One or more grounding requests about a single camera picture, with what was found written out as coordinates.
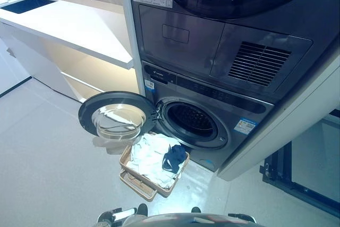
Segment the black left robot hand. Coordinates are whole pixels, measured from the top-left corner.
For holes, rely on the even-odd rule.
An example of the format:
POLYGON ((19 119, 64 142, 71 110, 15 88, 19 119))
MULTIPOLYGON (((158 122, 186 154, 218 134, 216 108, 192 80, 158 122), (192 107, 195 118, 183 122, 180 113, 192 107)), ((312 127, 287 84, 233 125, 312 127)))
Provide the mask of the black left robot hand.
POLYGON ((121 208, 113 209, 108 213, 108 221, 113 224, 117 222, 123 222, 129 216, 132 216, 137 212, 137 208, 122 210, 121 208))

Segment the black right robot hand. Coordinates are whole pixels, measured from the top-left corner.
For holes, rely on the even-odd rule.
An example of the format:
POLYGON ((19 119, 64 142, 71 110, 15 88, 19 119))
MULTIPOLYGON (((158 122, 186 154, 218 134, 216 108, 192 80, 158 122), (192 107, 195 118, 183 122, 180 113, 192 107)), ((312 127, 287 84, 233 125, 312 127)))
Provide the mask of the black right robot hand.
POLYGON ((238 218, 244 221, 248 221, 248 222, 253 222, 256 223, 256 219, 250 215, 246 215, 246 214, 236 214, 236 213, 228 213, 229 217, 234 217, 234 218, 238 218))

